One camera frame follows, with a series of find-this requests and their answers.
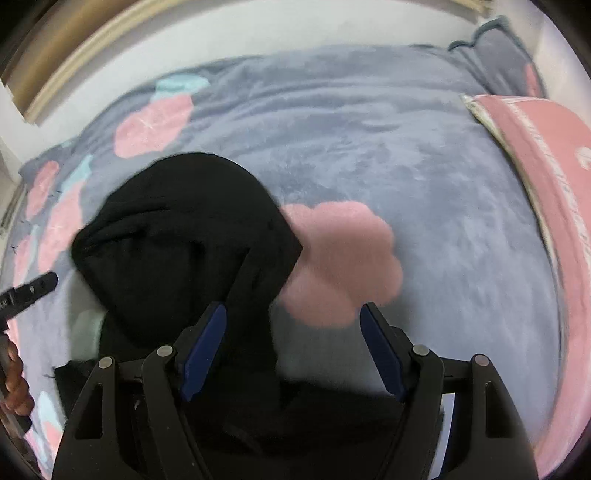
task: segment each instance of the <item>black tool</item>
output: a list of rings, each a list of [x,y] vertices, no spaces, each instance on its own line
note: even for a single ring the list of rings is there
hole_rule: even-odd
[[[57,287],[57,275],[53,272],[46,273],[30,283],[17,288],[11,288],[0,295],[0,401],[8,396],[6,388],[6,372],[10,366],[8,356],[8,330],[7,321],[29,308],[37,300],[43,298]],[[11,437],[22,438],[31,428],[31,419],[16,414],[5,415]]]

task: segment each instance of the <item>human hand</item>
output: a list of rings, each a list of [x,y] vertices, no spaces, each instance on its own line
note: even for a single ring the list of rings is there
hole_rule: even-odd
[[[35,401],[29,393],[29,384],[22,377],[22,360],[18,356],[18,348],[8,342],[8,356],[10,357],[10,367],[6,373],[6,388],[9,392],[2,405],[4,411],[16,413],[20,416],[30,415]]]

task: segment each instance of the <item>pink pillow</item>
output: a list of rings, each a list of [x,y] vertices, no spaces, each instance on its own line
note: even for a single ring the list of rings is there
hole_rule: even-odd
[[[516,165],[566,305],[562,381],[550,425],[535,446],[543,478],[564,461],[591,418],[591,131],[546,99],[480,95],[467,105]]]

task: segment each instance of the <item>pink flower pattern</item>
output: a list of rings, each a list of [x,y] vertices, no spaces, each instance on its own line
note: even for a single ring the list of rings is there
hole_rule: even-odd
[[[63,436],[63,431],[57,428],[52,422],[44,421],[43,422],[43,433],[45,434],[45,439],[49,444],[49,448],[51,450],[51,456],[55,460],[57,457],[57,451],[60,448],[61,437]]]
[[[12,286],[18,287],[25,283],[27,272],[31,266],[31,235],[27,235],[17,246],[17,253],[14,256],[14,272],[12,273]]]
[[[293,318],[312,327],[346,327],[364,303],[385,305],[399,293],[394,234],[367,205],[327,202],[282,211],[303,246],[279,295]]]
[[[59,163],[50,160],[45,163],[37,173],[37,176],[33,181],[33,187],[27,195],[27,210],[25,211],[25,217],[27,220],[31,220],[41,211],[43,205],[45,205],[49,191],[51,190],[51,187],[53,187],[53,182],[59,171]]]
[[[39,272],[53,268],[57,257],[70,247],[72,239],[82,228],[80,191],[83,186],[83,181],[75,183],[51,209],[49,222],[39,245]]]
[[[527,82],[527,95],[530,97],[542,98],[542,88],[538,81],[538,76],[535,73],[535,68],[532,63],[525,66],[525,81]]]
[[[187,94],[162,98],[132,113],[115,132],[115,154],[131,158],[162,152],[187,125],[193,101]]]

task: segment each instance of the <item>gray blanket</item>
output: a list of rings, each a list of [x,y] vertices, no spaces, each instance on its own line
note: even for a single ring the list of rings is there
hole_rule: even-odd
[[[551,415],[560,319],[535,216],[461,93],[543,91],[503,21],[474,44],[341,46],[220,61],[147,83],[22,169],[30,188],[1,288],[55,270],[13,325],[49,474],[65,421],[52,367],[92,356],[104,311],[69,258],[104,198],[154,160],[205,151],[268,188],[306,249],[271,309],[278,371],[382,394],[358,308],[440,356],[489,355],[535,440]]]

